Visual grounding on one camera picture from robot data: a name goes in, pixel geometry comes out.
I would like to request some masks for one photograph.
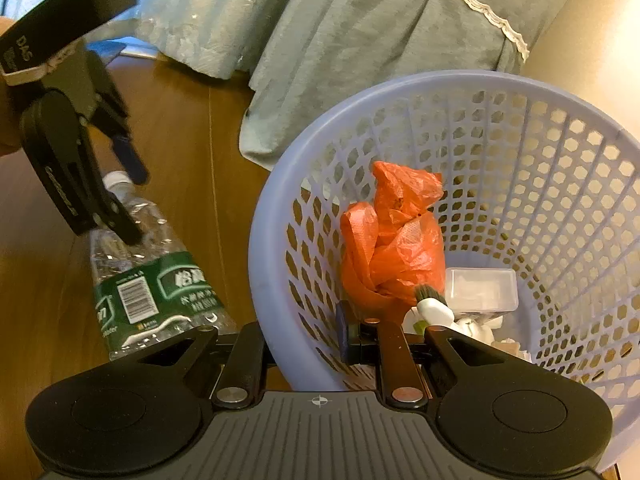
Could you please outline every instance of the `wooden table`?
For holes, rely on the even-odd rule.
[[[239,324],[255,319],[248,234],[268,172],[238,152],[252,97],[245,76],[211,80],[179,65],[121,57],[110,65],[156,202]],[[119,169],[92,132],[106,172]],[[107,360],[94,314],[88,237],[75,237],[23,152],[0,160],[0,478],[29,479],[40,464],[23,418],[49,384]],[[273,384],[285,387],[282,380]]]

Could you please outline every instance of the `clear plastic box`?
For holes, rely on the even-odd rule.
[[[518,285],[513,269],[449,267],[445,298],[456,318],[479,314],[489,319],[518,307]]]

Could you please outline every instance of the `red plastic bag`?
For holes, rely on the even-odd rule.
[[[442,197],[438,174],[375,162],[374,205],[358,202],[342,215],[346,250],[342,285],[366,315],[401,322],[415,305],[414,287],[444,292],[440,227],[427,209]]]

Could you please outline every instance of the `crosshair marking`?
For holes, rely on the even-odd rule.
[[[323,397],[322,395],[318,395],[317,397],[311,399],[309,402],[314,403],[318,408],[322,408],[326,403],[331,401],[326,397]]]

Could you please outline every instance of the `laundry basket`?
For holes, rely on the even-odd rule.
[[[340,216],[372,202],[376,160],[442,174],[447,266],[516,271],[497,336],[606,400],[613,463],[640,434],[640,144],[570,94],[493,72],[400,78],[329,110],[277,163],[251,232],[256,313],[294,389],[374,385],[340,361],[334,313]]]

